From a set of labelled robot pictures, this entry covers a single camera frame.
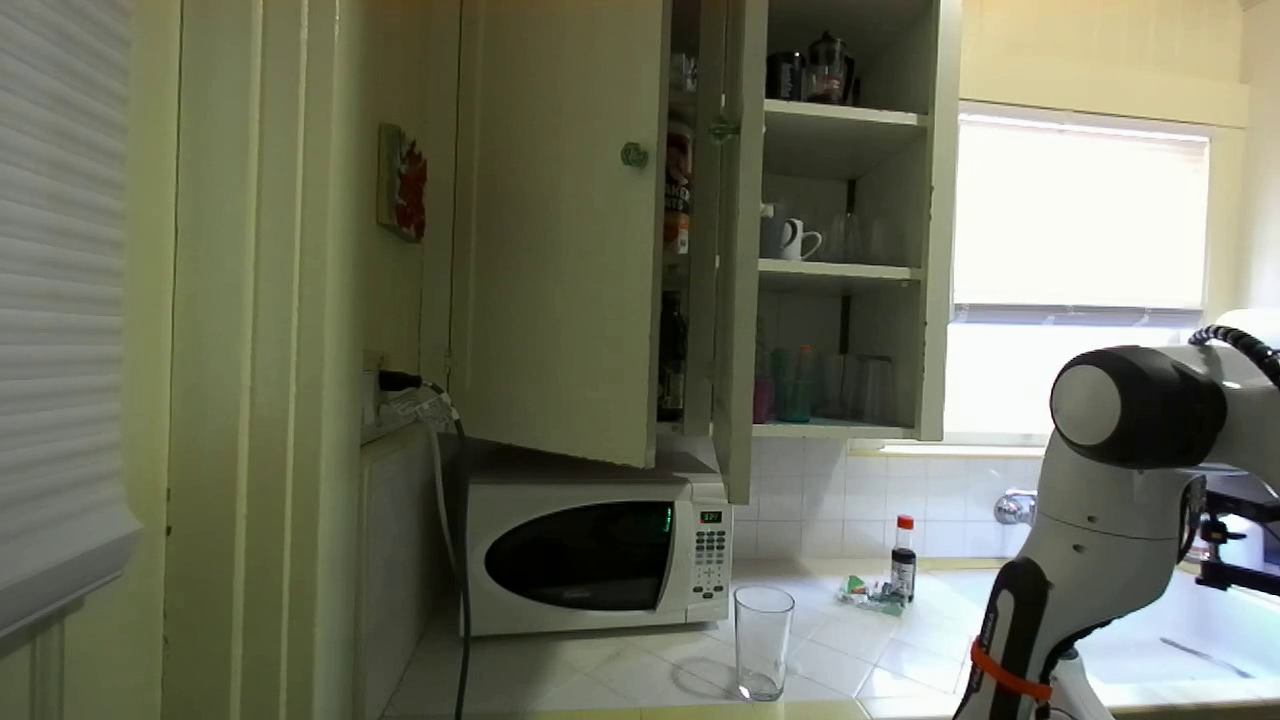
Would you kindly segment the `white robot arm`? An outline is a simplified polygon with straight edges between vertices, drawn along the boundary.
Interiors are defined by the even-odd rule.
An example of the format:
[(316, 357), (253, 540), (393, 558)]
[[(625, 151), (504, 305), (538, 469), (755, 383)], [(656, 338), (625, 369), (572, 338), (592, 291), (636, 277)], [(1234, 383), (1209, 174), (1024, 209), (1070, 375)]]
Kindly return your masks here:
[(1102, 713), (1075, 643), (1169, 590), (1209, 499), (1199, 469), (1280, 484), (1280, 360), (1234, 323), (1079, 351), (1048, 411), (1035, 518), (990, 587), (954, 720)]

